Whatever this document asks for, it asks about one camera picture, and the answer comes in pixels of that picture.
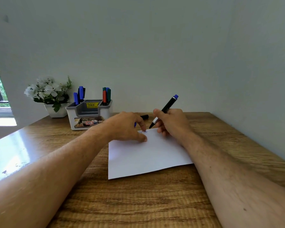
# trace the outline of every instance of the person's left arm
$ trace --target person's left arm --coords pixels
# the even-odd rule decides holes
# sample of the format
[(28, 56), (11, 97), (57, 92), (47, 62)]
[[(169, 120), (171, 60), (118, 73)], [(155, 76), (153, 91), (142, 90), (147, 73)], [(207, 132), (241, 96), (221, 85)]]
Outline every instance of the person's left arm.
[(122, 112), (0, 181), (0, 227), (46, 227), (108, 142), (147, 140), (134, 129), (134, 122), (146, 130), (140, 116)]

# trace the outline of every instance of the wooden table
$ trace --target wooden table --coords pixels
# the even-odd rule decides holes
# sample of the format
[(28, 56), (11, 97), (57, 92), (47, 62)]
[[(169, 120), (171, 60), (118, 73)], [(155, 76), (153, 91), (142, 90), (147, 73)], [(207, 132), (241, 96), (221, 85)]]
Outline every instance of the wooden table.
[[(285, 161), (210, 113), (186, 114), (197, 132), (285, 187)], [(153, 119), (149, 115), (147, 126)], [(72, 131), (67, 117), (46, 117), (0, 139), (0, 180), (83, 132)], [(106, 145), (49, 227), (220, 227), (220, 223), (193, 164), (108, 180)]]

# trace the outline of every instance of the skin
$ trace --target skin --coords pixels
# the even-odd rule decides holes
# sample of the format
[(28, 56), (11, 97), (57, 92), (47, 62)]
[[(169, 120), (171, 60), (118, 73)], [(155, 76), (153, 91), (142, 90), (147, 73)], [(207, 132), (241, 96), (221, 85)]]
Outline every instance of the skin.
[[(181, 110), (164, 114), (156, 109), (154, 116), (161, 119), (157, 131), (175, 137), (195, 163), (223, 227), (285, 227), (284, 188), (195, 133)], [(141, 117), (122, 112), (0, 181), (0, 227), (46, 227), (108, 142), (147, 141), (134, 129), (134, 122), (146, 130)]]

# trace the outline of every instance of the desk organizer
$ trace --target desk organizer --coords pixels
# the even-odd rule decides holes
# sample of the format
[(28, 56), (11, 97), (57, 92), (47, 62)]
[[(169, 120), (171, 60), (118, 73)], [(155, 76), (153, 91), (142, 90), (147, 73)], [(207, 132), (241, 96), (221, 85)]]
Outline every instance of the desk organizer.
[(103, 105), (102, 99), (84, 100), (66, 107), (72, 130), (87, 130), (112, 116), (112, 103)]

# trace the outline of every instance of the white flower pot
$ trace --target white flower pot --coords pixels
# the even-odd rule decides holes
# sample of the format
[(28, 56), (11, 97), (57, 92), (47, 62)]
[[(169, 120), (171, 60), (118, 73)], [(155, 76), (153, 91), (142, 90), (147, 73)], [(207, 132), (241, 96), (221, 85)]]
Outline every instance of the white flower pot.
[(69, 103), (63, 103), (61, 104), (61, 107), (60, 109), (58, 110), (58, 112), (56, 113), (54, 111), (54, 108), (53, 108), (53, 104), (44, 104), (44, 106), (46, 107), (46, 110), (48, 111), (49, 115), (51, 118), (63, 118), (65, 116), (67, 116), (67, 110), (66, 110), (66, 107), (69, 105)]

